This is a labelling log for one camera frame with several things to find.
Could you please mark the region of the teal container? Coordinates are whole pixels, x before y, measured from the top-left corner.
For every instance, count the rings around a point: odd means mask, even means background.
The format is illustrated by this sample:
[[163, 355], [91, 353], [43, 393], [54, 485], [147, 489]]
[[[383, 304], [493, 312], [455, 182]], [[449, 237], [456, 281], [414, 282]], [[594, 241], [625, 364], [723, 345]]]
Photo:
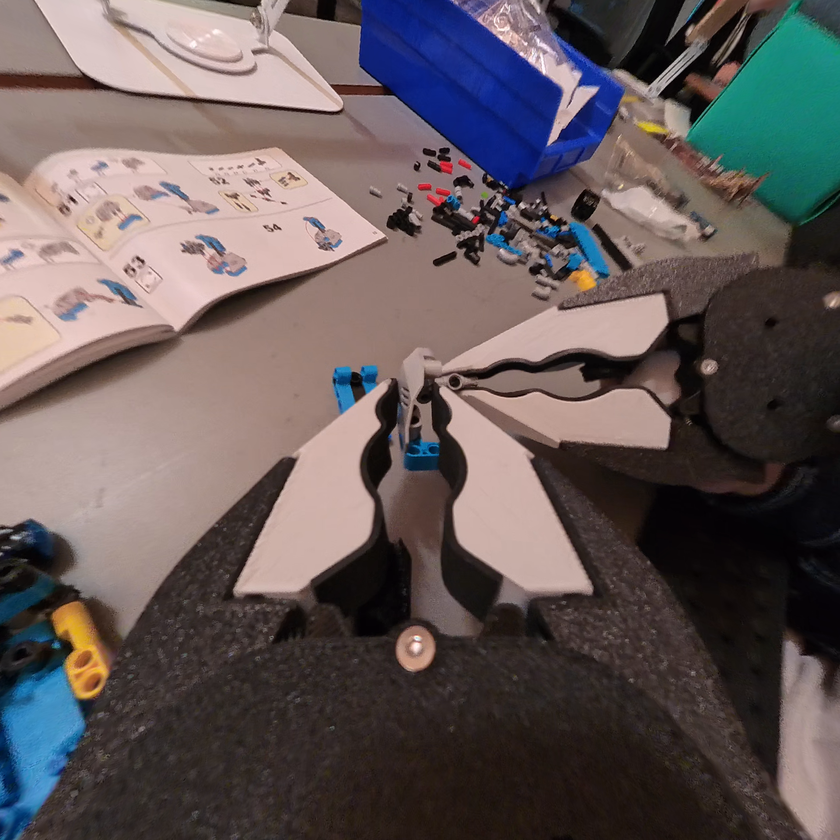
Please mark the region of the teal container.
[[839, 192], [839, 2], [799, 2], [694, 122], [688, 143], [765, 175], [759, 200], [793, 225]]

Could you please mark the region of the white stand base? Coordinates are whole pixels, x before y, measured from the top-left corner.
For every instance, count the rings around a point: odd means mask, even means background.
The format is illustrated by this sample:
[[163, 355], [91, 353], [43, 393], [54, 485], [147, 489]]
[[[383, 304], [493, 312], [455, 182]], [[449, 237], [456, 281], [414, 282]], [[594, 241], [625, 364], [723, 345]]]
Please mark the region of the white stand base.
[[289, 39], [257, 21], [172, 2], [38, 1], [78, 69], [131, 93], [336, 113], [341, 97]]

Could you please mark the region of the blue plastic bin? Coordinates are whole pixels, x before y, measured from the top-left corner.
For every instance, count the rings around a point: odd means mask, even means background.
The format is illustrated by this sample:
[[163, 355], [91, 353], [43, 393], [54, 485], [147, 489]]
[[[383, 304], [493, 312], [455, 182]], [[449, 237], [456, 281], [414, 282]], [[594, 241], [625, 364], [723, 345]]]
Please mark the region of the blue plastic bin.
[[588, 161], [614, 121], [623, 87], [561, 41], [581, 86], [593, 93], [562, 131], [553, 130], [562, 87], [471, 14], [489, 5], [363, 2], [360, 65], [508, 186]]

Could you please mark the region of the blue beams black axle assembly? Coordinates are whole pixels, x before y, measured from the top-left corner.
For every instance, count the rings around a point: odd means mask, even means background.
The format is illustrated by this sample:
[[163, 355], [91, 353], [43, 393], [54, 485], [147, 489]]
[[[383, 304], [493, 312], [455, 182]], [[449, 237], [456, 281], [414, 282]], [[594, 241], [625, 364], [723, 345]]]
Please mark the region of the blue beams black axle assembly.
[[343, 414], [371, 393], [377, 386], [379, 372], [375, 364], [363, 365], [358, 371], [349, 366], [338, 366], [332, 373], [332, 388]]

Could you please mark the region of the open instruction booklet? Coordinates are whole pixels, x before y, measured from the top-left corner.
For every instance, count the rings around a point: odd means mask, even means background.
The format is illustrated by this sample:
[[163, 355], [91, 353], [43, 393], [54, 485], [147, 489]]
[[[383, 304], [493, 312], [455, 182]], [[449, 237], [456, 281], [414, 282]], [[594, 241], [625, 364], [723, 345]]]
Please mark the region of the open instruction booklet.
[[278, 148], [81, 149], [1, 178], [1, 407], [386, 235]]

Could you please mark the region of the dark denim jeans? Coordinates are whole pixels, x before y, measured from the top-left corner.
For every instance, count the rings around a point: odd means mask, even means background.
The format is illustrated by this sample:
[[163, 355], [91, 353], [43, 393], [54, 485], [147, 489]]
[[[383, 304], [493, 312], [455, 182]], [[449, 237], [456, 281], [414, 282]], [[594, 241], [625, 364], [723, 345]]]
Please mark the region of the dark denim jeans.
[[806, 647], [839, 661], [839, 459], [784, 468], [757, 496], [711, 494], [710, 504], [779, 539], [790, 565], [787, 622]]

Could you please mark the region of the pile of small brick parts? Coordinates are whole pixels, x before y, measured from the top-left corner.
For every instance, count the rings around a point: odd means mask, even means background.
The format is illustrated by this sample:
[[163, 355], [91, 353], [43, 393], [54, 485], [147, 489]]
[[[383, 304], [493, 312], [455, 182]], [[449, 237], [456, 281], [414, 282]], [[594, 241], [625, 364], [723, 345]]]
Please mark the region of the pile of small brick parts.
[[454, 161], [447, 147], [423, 153], [426, 160], [414, 162], [415, 173], [452, 175], [451, 185], [397, 183], [400, 205], [389, 214], [386, 226], [409, 237], [420, 235], [424, 216], [418, 202], [428, 201], [428, 220], [453, 238], [449, 250], [434, 258], [435, 267], [460, 257], [479, 266], [495, 256], [506, 266], [525, 269], [533, 283], [532, 297], [548, 301], [564, 284], [573, 291], [591, 291], [637, 266], [633, 243], [616, 240], [594, 216], [586, 223], [576, 222], [572, 205], [558, 213], [545, 192], [529, 198], [522, 188], [485, 172], [478, 183], [469, 174], [472, 164]]

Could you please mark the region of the wooden model kit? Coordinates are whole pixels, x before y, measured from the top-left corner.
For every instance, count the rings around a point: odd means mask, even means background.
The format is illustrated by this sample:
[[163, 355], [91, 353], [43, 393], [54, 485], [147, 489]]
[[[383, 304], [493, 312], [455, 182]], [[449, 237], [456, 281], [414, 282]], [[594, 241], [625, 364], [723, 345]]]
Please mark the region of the wooden model kit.
[[718, 194], [727, 203], [743, 205], [770, 175], [767, 172], [756, 176], [747, 173], [744, 169], [728, 169], [721, 163], [721, 155], [713, 160], [695, 150], [685, 139], [672, 133], [660, 138], [659, 142], [701, 184]]

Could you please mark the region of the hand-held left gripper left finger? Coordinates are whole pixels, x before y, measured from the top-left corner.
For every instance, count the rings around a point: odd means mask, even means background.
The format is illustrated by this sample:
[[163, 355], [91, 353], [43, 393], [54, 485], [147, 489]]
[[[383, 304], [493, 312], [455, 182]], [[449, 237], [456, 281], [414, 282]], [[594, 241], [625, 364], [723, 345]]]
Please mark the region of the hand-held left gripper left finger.
[[370, 602], [385, 584], [389, 539], [379, 487], [392, 466], [395, 380], [303, 445], [233, 594]]

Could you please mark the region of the blue grey brick assembly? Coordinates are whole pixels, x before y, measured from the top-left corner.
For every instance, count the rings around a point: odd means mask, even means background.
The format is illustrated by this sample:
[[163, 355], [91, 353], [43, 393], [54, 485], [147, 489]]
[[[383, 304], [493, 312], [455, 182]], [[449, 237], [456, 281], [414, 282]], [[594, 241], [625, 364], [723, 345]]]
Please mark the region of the blue grey brick assembly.
[[411, 472], [438, 469], [439, 444], [425, 441], [420, 405], [430, 398], [430, 387], [442, 374], [442, 364], [428, 348], [416, 348], [403, 361], [397, 377], [396, 432], [402, 464]]

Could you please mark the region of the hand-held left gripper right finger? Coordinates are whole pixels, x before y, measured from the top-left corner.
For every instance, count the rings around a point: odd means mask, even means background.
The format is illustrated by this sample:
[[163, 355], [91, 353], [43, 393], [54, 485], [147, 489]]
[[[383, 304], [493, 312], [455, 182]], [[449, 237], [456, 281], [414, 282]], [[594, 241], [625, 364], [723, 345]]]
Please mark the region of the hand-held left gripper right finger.
[[432, 418], [449, 489], [441, 569], [457, 603], [485, 621], [498, 604], [526, 610], [545, 597], [593, 595], [532, 454], [443, 386]]

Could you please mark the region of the grey desk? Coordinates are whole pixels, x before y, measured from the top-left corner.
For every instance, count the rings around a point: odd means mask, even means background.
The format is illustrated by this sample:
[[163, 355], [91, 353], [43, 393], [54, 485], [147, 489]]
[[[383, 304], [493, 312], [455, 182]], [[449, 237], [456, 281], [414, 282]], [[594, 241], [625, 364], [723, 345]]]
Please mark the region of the grey desk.
[[[449, 145], [394, 96], [338, 86], [339, 114], [142, 98], [78, 75], [34, 2], [2, 2], [2, 172], [76, 148], [279, 147], [380, 229], [423, 147]], [[176, 562], [280, 458], [336, 416], [333, 368], [447, 362], [544, 309], [498, 257], [434, 267], [426, 224], [303, 280], [238, 294], [181, 339], [113, 356], [2, 415], [2, 522], [66, 540], [66, 577], [126, 637]]]

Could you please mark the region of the blue yellow brick vehicle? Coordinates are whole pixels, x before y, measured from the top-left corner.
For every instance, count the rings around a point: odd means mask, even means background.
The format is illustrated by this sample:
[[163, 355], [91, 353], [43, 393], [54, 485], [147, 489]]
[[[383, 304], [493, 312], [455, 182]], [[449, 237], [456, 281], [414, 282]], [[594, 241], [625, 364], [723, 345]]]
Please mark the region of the blue yellow brick vehicle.
[[52, 573], [55, 539], [1, 527], [1, 838], [19, 838], [86, 728], [112, 657], [78, 590]]

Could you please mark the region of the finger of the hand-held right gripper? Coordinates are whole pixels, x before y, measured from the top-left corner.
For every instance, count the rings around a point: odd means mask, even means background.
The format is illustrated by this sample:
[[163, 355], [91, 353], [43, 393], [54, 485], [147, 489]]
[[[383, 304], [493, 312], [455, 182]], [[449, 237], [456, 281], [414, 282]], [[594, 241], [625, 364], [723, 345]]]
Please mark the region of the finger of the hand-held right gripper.
[[666, 450], [670, 442], [672, 418], [644, 388], [617, 388], [580, 400], [486, 390], [459, 396], [504, 431], [554, 448], [583, 444]]
[[444, 365], [442, 375], [462, 373], [479, 381], [506, 367], [537, 371], [580, 354], [603, 361], [639, 361], [669, 324], [663, 292], [552, 308], [463, 352]]

